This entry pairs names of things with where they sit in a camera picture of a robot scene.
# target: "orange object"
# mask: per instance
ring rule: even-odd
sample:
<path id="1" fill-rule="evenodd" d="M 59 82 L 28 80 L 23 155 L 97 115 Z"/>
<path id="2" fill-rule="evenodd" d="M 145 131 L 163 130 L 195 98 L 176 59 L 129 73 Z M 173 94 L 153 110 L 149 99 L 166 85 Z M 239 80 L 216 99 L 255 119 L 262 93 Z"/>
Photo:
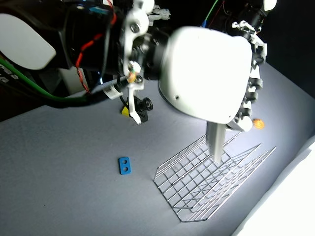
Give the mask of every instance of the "orange object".
<path id="1" fill-rule="evenodd" d="M 254 119 L 252 122 L 257 129 L 263 129 L 265 127 L 265 123 L 261 119 Z"/>

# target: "table surface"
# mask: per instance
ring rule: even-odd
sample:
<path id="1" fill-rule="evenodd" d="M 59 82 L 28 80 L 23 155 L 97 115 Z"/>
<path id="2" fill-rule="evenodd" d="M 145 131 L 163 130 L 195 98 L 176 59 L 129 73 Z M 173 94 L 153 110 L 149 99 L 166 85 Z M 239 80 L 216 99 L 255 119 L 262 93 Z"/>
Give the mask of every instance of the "table surface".
<path id="1" fill-rule="evenodd" d="M 118 99 L 44 106 L 0 123 L 0 235 L 230 235 L 315 127 L 315 100 L 269 65 L 261 74 L 253 111 L 266 127 L 228 148 L 277 150 L 211 220 L 181 223 L 153 183 L 156 168 L 201 137 L 206 122 L 175 111 L 147 82 L 139 95 L 154 109 L 140 126 L 119 113 Z M 125 156 L 132 173 L 122 176 Z"/>

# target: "green wire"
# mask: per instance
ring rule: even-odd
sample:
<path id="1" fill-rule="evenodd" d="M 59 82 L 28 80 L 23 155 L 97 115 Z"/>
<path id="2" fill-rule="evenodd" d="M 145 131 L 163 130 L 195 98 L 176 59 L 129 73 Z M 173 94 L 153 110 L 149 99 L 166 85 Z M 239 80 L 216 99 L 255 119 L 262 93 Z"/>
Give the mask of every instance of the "green wire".
<path id="1" fill-rule="evenodd" d="M 207 20 L 208 20 L 208 17 L 210 16 L 210 13 L 212 12 L 212 10 L 213 10 L 213 8 L 215 7 L 215 5 L 217 4 L 217 2 L 218 2 L 218 0 L 216 0 L 216 1 L 215 1 L 215 3 L 212 5 L 212 7 L 211 7 L 210 11 L 208 12 L 208 15 L 207 15 L 207 17 L 206 17 L 205 21 L 207 21 Z"/>
<path id="2" fill-rule="evenodd" d="M 14 68 L 12 65 L 7 63 L 2 58 L 0 58 L 0 64 L 3 65 L 4 67 L 6 67 L 8 70 L 12 71 L 13 74 L 18 76 L 21 80 L 23 80 L 25 83 L 30 85 L 33 89 L 35 89 L 36 91 L 38 91 L 42 95 L 46 96 L 48 99 L 54 100 L 56 102 L 84 102 L 84 101 L 87 100 L 85 96 L 83 96 L 83 97 L 72 97 L 72 98 L 54 96 L 54 95 L 50 94 L 49 92 L 47 92 L 46 90 L 42 89 L 40 86 L 38 86 L 36 83 L 34 83 L 28 77 L 23 75 L 20 71 L 18 71 L 16 68 Z"/>

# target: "metal wire rack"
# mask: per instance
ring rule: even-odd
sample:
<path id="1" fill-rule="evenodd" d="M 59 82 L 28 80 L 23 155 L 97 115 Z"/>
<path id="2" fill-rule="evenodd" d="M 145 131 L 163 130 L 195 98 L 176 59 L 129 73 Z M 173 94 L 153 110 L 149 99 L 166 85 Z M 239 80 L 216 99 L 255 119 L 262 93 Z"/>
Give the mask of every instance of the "metal wire rack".
<path id="1" fill-rule="evenodd" d="M 160 165 L 154 182 L 182 222 L 207 220 L 275 149 L 250 161 L 249 156 L 260 146 L 233 157 L 224 151 L 217 164 L 210 158 L 203 136 Z"/>

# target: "blue block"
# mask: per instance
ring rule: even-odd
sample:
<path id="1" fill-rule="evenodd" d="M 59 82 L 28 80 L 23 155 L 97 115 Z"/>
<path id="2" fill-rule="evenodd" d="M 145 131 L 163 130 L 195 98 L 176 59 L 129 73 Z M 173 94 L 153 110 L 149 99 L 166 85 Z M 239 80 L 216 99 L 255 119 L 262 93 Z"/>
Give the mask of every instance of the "blue block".
<path id="1" fill-rule="evenodd" d="M 131 173 L 129 157 L 119 158 L 119 168 L 120 168 L 121 175 L 128 175 Z"/>

